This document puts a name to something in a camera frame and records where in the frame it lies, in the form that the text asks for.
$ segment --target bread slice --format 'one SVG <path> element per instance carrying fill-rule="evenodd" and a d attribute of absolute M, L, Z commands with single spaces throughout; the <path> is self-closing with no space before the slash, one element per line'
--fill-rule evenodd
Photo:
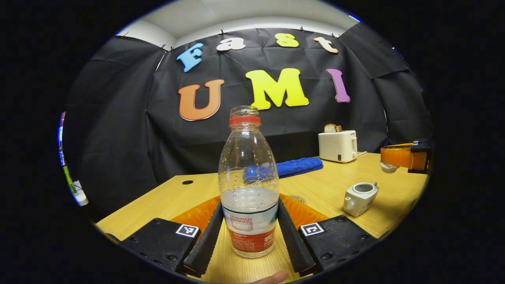
<path fill-rule="evenodd" d="M 342 126 L 328 123 L 324 126 L 324 133 L 342 132 Z"/>

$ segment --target letter m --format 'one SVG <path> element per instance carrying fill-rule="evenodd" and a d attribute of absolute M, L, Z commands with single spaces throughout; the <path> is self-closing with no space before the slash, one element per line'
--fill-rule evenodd
<path fill-rule="evenodd" d="M 301 89 L 299 74 L 298 69 L 282 69 L 279 80 L 276 82 L 264 70 L 247 72 L 245 76 L 251 79 L 254 91 L 254 103 L 251 106 L 257 107 L 259 110 L 269 109 L 271 104 L 266 99 L 265 94 L 267 94 L 273 103 L 280 107 L 285 92 L 287 93 L 286 105 L 290 107 L 308 105 L 309 99 L 304 96 Z"/>

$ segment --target clear plastic bottle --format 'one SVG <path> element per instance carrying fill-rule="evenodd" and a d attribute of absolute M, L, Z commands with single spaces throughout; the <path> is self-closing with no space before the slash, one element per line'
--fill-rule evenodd
<path fill-rule="evenodd" d="M 233 250 L 256 258 L 273 249 L 279 175 L 272 150 L 260 132 L 258 109 L 236 107 L 231 134 L 219 161 L 219 191 Z"/>

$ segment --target hand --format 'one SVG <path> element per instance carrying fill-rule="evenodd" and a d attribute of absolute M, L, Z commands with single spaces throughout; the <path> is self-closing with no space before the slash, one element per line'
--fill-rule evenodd
<path fill-rule="evenodd" d="M 289 274 L 286 271 L 278 271 L 276 274 L 272 276 L 265 277 L 263 279 L 251 282 L 249 284 L 277 284 L 286 280 L 288 275 Z"/>

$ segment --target wooden table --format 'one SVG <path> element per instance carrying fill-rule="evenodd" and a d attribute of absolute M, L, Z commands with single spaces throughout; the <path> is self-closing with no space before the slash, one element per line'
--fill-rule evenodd
<path fill-rule="evenodd" d="M 308 206 L 330 218 L 344 214 L 378 238 L 403 220 L 427 181 L 427 175 L 407 173 L 406 168 L 399 168 L 392 174 L 384 173 L 379 160 L 380 154 L 365 153 L 347 164 L 323 161 L 324 167 L 320 170 L 280 179 L 280 192 L 302 197 Z M 193 183 L 183 185 L 185 180 L 193 180 Z M 359 217 L 346 214 L 342 209 L 345 191 L 355 183 L 374 181 L 379 186 L 379 193 L 372 207 Z M 174 176 L 101 220 L 96 226 L 124 240 L 156 217 L 170 220 L 217 195 L 216 173 Z M 289 272 L 286 282 L 299 279 L 298 273 L 291 267 L 279 226 L 276 228 L 274 246 L 273 251 L 262 258 L 239 257 L 232 250 L 223 221 L 207 272 L 200 280 L 210 283 L 248 283 L 279 270 Z"/>

